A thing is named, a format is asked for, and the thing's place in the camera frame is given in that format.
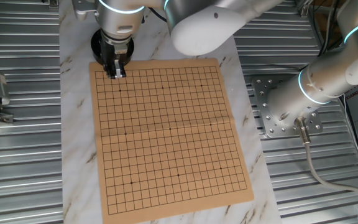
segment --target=marble surface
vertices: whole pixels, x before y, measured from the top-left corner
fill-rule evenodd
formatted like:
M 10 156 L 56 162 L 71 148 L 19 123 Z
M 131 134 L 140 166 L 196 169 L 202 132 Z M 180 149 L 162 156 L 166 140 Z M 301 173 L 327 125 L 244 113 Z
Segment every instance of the marble surface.
M 63 212 L 70 224 L 103 222 L 88 68 L 97 29 L 92 15 L 78 21 L 71 1 L 60 2 Z M 149 11 L 134 42 L 132 60 L 191 58 L 174 49 L 166 23 Z M 234 39 L 198 58 L 219 60 L 255 200 L 145 223 L 281 223 Z

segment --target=white robotic arm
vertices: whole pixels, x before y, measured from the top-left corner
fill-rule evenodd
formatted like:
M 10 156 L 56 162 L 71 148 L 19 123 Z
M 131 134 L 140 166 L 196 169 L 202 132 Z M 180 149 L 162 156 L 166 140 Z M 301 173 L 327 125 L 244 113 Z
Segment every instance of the white robotic arm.
M 142 22 L 144 8 L 162 9 L 175 48 L 186 55 L 209 53 L 251 19 L 284 0 L 73 0 L 76 17 L 93 12 L 101 27 L 95 55 L 111 78 L 125 76 L 131 57 L 131 35 Z
M 125 76 L 133 52 L 131 35 L 145 7 L 162 9 L 176 49 L 186 55 L 213 51 L 251 19 L 283 0 L 73 0 L 76 16 L 93 12 L 101 27 L 93 46 L 95 57 L 111 78 Z M 346 46 L 310 63 L 299 75 L 268 93 L 268 109 L 277 124 L 293 127 L 297 118 L 358 85 L 358 0 L 348 0 L 338 12 Z

